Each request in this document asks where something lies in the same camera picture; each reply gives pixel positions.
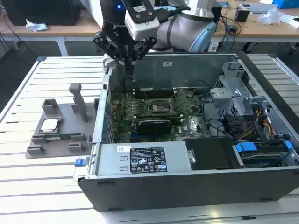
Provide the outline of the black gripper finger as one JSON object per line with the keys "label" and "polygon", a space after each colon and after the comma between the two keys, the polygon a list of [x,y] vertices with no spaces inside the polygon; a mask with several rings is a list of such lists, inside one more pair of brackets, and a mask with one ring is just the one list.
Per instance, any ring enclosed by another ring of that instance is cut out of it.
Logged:
{"label": "black gripper finger", "polygon": [[124,66],[126,75],[129,75],[128,41],[128,30],[112,30],[111,33],[102,30],[93,39],[103,52]]}
{"label": "black gripper finger", "polygon": [[129,74],[132,75],[137,60],[141,60],[156,44],[156,38],[146,38],[140,41],[132,40],[129,44]]}

